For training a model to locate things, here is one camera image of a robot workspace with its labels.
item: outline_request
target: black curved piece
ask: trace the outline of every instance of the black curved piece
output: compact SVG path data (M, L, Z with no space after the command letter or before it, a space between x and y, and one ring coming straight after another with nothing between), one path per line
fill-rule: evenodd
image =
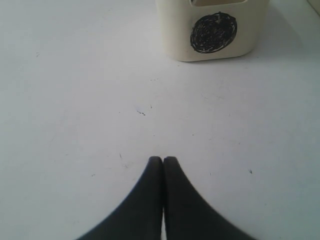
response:
M162 216L163 163L151 157L119 207L78 240L160 240Z
M210 207L175 157L164 159L163 169L167 240L253 240Z

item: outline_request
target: black scribbled circle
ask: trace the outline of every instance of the black scribbled circle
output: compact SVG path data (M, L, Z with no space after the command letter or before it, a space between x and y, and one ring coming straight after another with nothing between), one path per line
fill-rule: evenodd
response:
M191 46L201 54L212 54L224 49L235 39L238 25L236 18L218 12L200 18L192 29Z

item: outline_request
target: black marker drawing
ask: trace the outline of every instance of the black marker drawing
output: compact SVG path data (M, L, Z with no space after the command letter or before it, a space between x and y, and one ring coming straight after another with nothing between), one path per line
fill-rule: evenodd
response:
M236 18L218 12L200 18L192 29L191 46L201 54L218 52L233 42L237 35Z

